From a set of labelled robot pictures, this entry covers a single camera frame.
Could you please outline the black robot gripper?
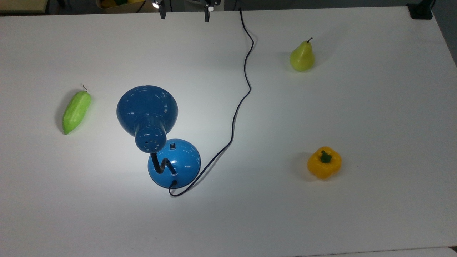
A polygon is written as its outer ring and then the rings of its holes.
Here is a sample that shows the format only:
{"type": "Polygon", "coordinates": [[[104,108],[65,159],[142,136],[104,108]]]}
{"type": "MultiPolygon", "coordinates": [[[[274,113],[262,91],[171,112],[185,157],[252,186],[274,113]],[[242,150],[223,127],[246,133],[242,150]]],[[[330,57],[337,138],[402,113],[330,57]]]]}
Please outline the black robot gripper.
{"type": "Polygon", "coordinates": [[[210,19],[210,9],[211,7],[216,8],[219,5],[222,5],[221,0],[153,0],[153,6],[155,8],[159,8],[159,13],[161,19],[166,18],[166,8],[165,5],[169,10],[185,10],[185,8],[201,8],[204,7],[204,15],[205,15],[205,22],[208,23],[210,19]]]}

